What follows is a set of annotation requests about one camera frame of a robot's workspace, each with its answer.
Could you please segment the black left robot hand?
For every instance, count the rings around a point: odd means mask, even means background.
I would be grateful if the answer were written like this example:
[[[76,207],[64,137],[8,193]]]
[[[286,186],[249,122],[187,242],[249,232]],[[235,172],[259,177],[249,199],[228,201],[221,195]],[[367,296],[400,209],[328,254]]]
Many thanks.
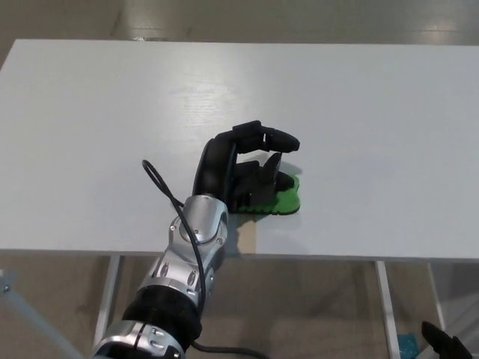
[[[192,193],[221,200],[230,213],[292,215],[300,209],[299,179],[280,164],[299,147],[297,138],[259,120],[233,126],[205,145]]]

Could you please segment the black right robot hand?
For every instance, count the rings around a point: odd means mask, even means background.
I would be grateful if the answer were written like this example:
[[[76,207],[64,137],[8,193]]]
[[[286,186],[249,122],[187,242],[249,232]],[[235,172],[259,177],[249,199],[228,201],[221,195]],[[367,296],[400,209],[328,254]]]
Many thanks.
[[[422,322],[421,334],[440,358],[473,359],[471,352],[458,337],[450,337],[430,322]]]

